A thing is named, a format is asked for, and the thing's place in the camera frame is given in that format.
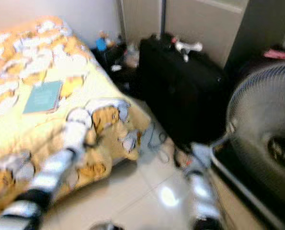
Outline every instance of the luggage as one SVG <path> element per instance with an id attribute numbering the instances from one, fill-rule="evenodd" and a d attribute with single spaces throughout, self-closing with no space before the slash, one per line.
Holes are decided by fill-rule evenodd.
<path id="1" fill-rule="evenodd" d="M 208 143 L 225 131 L 228 79 L 203 53 L 191 52 L 185 62 L 172 38 L 164 34 L 141 40 L 143 97 L 179 147 Z"/>

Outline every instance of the book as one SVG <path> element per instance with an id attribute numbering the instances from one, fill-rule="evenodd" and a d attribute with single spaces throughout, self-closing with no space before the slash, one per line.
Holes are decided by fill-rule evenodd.
<path id="1" fill-rule="evenodd" d="M 44 82 L 40 86 L 34 86 L 23 113 L 52 113 L 56 111 L 61 86 L 61 81 Z"/>

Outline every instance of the light blue book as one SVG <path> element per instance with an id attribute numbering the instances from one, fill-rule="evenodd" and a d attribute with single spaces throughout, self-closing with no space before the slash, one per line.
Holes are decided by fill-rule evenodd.
<path id="1" fill-rule="evenodd" d="M 34 86 L 23 113 L 54 112 L 57 109 L 61 86 L 61 81 L 44 82 L 40 86 Z"/>

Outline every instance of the bed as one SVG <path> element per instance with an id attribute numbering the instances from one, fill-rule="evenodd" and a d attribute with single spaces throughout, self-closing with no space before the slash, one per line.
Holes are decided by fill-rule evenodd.
<path id="1" fill-rule="evenodd" d="M 54 112 L 24 114 L 33 87 L 61 81 Z M 107 177 L 121 159 L 136 160 L 150 118 L 114 86 L 90 50 L 58 17 L 0 31 L 0 212 L 43 162 L 63 148 L 69 116 L 90 116 L 86 154 L 56 200 Z"/>

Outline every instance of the black suitcase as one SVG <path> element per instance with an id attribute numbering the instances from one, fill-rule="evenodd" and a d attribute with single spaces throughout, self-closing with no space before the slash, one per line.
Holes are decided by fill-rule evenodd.
<path id="1" fill-rule="evenodd" d="M 142 93 L 158 121 L 179 146 L 208 143 L 224 133 L 228 79 L 208 57 L 191 52 L 189 61 L 171 46 L 172 36 L 140 43 Z"/>

